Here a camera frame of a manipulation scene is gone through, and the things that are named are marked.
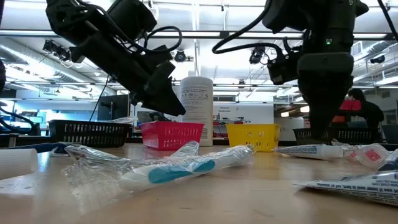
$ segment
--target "white bottle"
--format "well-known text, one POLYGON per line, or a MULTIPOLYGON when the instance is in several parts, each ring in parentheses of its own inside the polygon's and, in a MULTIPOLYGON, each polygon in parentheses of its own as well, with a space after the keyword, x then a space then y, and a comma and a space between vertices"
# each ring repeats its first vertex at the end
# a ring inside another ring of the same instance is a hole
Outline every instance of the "white bottle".
POLYGON ((201 123, 200 146, 213 145, 213 81, 205 77, 181 80, 180 101, 187 113, 182 122, 201 123))

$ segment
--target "yellow basket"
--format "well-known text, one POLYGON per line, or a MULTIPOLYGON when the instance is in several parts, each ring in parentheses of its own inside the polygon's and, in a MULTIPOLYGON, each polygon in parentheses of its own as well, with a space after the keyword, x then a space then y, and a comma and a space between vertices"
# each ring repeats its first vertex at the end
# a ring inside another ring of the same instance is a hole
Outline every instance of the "yellow basket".
POLYGON ((255 151, 272 152, 278 146, 278 124, 227 124, 229 146, 252 144, 255 151))

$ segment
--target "pink basket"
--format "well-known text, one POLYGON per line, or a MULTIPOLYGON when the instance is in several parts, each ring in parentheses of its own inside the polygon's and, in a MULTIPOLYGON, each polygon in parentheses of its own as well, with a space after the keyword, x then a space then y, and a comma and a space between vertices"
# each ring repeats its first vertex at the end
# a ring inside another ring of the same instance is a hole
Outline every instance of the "pink basket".
POLYGON ((200 142, 204 124, 155 121, 141 125, 142 142, 158 150, 178 150, 189 141, 200 142))

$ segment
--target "table surface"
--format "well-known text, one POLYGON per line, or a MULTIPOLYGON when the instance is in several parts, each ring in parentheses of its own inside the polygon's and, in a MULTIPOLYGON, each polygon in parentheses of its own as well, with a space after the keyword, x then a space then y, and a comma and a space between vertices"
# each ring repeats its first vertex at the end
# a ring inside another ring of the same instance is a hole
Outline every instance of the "table surface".
MULTIPOLYGON (((200 153, 223 148, 203 147, 200 153)), ((131 159, 171 154, 144 149, 142 144, 104 151, 131 159)), ((398 217, 396 207, 292 185, 369 172, 344 159, 328 162, 258 152, 253 165, 128 193, 117 201, 107 198, 111 195, 107 189, 101 194, 89 190, 79 200, 64 175, 71 164, 69 157, 50 157, 45 152, 39 154, 36 173, 0 180, 1 223, 354 224, 396 223, 398 217), (83 197, 91 200, 82 201, 83 197)))

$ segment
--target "dark hair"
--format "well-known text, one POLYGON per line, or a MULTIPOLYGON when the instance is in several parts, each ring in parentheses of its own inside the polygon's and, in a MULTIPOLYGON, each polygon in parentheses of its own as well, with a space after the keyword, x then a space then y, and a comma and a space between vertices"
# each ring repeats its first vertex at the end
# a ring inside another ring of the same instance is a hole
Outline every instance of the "dark hair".
POLYGON ((365 100, 365 95, 360 89, 351 89, 348 92, 348 96, 352 96, 355 100, 365 100))

